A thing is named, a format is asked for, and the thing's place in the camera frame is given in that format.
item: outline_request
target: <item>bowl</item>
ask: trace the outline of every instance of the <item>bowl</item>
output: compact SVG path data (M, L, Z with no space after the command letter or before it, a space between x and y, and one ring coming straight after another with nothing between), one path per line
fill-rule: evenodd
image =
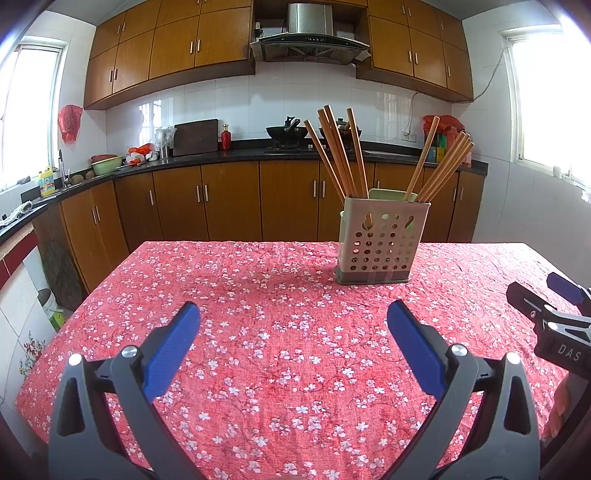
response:
M104 160L95 161L90 166L98 177L99 175L107 175L108 173L114 172L117 170L117 167L121 166L122 163L123 157L111 157Z

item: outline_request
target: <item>window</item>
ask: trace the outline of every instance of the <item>window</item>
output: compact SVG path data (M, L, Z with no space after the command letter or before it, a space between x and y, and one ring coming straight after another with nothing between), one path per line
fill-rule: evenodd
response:
M519 116L522 161L552 168L591 186L586 148L591 113L591 44L551 25L508 36Z
M60 57L60 48L23 44L0 67L0 189L53 164Z

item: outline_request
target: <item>cutting board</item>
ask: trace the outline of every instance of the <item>cutting board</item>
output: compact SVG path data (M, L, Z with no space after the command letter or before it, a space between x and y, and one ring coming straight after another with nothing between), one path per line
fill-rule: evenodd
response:
M174 156L217 151L218 126L217 118L175 125Z

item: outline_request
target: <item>metal screw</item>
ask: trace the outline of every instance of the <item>metal screw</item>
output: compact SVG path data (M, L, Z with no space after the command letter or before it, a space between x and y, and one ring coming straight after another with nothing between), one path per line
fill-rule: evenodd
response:
M507 360L510 364L513 365L519 365L519 363L521 362L521 358L519 358L519 355L517 355L517 353L515 352L509 352L507 354Z
M129 345L121 350L121 356L124 358L133 358L138 354L138 348L135 345Z
M452 345L452 353L455 356L466 356L468 354L468 349L460 343L457 343Z
M68 363L73 367L78 365L80 362L82 362L82 355L79 353L73 353L68 359Z

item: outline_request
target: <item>red tablecloth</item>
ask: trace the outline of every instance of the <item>red tablecloth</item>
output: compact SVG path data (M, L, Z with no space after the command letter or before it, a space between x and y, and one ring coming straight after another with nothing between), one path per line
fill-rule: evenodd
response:
M564 371L533 355L532 324L510 307L519 281L559 309L550 263L523 244L422 244L408 284L342 287L337 244L146 243L80 306L25 381L17 405L47 440L68 356L116 355L166 324L185 301L202 326L169 391L154 401L209 478L378 478L433 405L385 325L403 299L448 342L524 361L540 428ZM459 453L479 398L446 459ZM114 398L131 458L145 463Z

